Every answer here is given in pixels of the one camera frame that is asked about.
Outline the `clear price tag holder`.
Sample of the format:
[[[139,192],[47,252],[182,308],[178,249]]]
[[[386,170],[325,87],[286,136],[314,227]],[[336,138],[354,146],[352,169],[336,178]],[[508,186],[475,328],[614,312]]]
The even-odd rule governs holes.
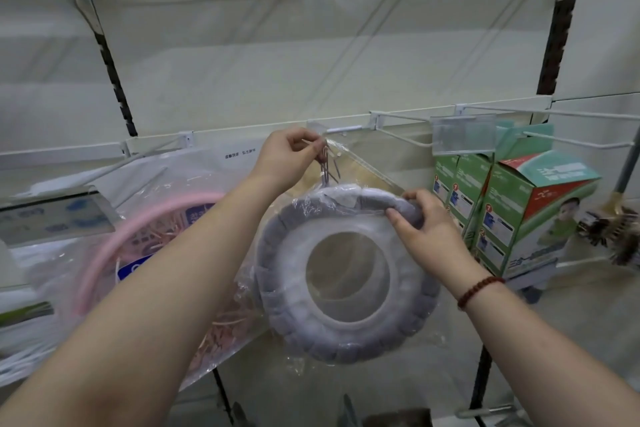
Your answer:
[[[433,156],[493,153],[497,146],[497,116],[453,115],[430,119]]]

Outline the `large green white mask box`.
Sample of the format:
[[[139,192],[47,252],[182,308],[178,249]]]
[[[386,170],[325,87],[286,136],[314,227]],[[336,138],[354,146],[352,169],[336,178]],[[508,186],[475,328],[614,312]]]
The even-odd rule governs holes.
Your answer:
[[[556,265],[601,179],[553,136],[549,123],[510,128],[496,149],[470,253],[505,280]]]

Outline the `clear label holder blue card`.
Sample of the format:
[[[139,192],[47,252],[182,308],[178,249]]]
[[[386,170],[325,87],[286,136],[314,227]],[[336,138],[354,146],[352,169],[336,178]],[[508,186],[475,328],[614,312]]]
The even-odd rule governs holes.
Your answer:
[[[93,185],[0,197],[0,240],[9,248],[107,234],[121,220]]]

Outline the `person's left forearm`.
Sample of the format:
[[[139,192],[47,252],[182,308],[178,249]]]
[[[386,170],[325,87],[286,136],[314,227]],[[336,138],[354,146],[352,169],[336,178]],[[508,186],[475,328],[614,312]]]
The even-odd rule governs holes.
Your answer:
[[[0,427],[157,427],[260,220],[300,177],[252,171],[118,284],[0,408]]]

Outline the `person's left hand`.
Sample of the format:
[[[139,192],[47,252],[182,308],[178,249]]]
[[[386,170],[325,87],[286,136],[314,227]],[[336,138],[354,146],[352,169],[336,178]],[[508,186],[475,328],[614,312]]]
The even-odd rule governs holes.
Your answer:
[[[269,194],[278,196],[300,181],[311,163],[298,163],[296,143],[325,143],[326,140],[308,128],[292,127],[272,132],[264,141],[248,181]]]

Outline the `grey round clip hanger package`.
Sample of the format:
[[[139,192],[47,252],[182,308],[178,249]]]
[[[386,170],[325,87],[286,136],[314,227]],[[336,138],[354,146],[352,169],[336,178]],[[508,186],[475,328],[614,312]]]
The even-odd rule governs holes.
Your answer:
[[[352,365],[419,334],[441,289],[385,214],[393,209],[420,230],[420,206],[346,146],[327,144],[326,164],[314,162],[260,224],[253,294],[293,357]]]

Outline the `white metal hook rail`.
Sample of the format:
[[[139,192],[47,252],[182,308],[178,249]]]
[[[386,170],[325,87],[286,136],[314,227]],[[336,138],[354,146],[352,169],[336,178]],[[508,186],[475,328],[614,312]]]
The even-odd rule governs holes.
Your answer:
[[[416,117],[446,117],[455,114],[454,105],[441,107],[397,110],[393,113]],[[370,113],[347,115],[342,117],[320,118],[313,121],[328,127],[362,125],[368,130]],[[414,123],[387,118],[385,124],[404,125]],[[0,151],[0,169],[16,169],[49,164],[94,161],[124,158],[155,149],[179,149],[190,146],[205,146],[222,140],[241,140],[244,138],[266,137],[271,131],[285,128],[298,122],[279,122],[250,126],[237,126],[221,129],[180,131],[177,133],[157,134],[147,137],[129,137],[120,142],[105,142],[83,146],[64,146],[56,148],[27,149],[21,151]]]

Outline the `black slotted shelf upright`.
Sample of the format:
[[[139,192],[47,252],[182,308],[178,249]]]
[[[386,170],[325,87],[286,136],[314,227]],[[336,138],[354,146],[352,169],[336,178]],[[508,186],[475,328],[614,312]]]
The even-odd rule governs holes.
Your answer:
[[[127,132],[130,137],[138,137],[138,131],[136,130],[134,120],[131,114],[131,109],[127,102],[127,98],[122,86],[121,79],[119,77],[113,55],[111,54],[108,40],[104,33],[104,28],[101,24],[100,17],[97,13],[95,2],[93,0],[74,0],[76,9],[83,15],[85,21],[91,28],[96,38],[96,41],[100,47],[100,53],[102,59],[106,65],[109,81],[113,86],[116,100],[119,104],[120,111],[122,113]],[[217,368],[212,371],[213,378],[215,379],[216,387],[220,395],[220,399],[223,405],[223,409],[227,415],[227,425],[225,427],[234,427],[235,420],[232,414],[232,408],[228,400],[228,395],[225,390],[225,386],[220,377],[220,373]]]
[[[536,95],[552,96],[556,90],[557,78],[576,0],[556,0],[548,30],[548,38],[538,80]],[[493,359],[485,346],[482,347],[477,365],[470,408],[483,406],[484,395],[490,378]]]

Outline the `person's right hand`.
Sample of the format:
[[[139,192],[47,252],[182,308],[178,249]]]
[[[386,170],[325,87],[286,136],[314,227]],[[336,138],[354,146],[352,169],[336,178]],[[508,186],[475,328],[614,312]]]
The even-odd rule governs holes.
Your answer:
[[[424,223],[419,242],[402,242],[414,261],[459,299],[476,283],[488,276],[468,252],[452,217],[442,202],[426,189],[405,192],[403,197],[416,201]]]

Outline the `green white flat package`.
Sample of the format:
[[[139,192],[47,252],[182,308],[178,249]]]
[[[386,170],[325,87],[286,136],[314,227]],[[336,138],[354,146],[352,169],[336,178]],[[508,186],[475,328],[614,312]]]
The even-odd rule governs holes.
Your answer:
[[[49,302],[37,302],[29,305],[20,305],[11,310],[0,310],[0,329],[53,314],[54,308]]]

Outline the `person's right forearm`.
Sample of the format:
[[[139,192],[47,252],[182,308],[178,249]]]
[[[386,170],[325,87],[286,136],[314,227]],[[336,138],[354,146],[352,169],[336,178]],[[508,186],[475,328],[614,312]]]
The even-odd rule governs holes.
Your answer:
[[[496,277],[457,300],[536,427],[640,427],[640,393]]]

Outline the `pink round clip hanger package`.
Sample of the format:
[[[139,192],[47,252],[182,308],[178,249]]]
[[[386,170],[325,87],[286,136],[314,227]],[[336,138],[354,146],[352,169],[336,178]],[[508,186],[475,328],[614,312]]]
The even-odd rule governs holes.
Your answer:
[[[168,168],[126,201],[115,230],[10,248],[52,316],[32,319],[36,338],[0,361],[0,387],[27,378],[115,286],[186,231],[231,188],[233,172],[201,165]],[[246,255],[189,365],[184,390],[212,372],[266,329],[255,297],[252,250]]]

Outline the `brown bristle brush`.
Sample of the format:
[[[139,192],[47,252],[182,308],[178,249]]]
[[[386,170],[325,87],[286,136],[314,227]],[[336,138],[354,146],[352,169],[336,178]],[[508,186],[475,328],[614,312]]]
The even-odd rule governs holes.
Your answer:
[[[579,221],[577,235],[609,251],[614,266],[640,273],[640,212],[623,204],[625,191],[640,160],[640,125],[608,200]]]

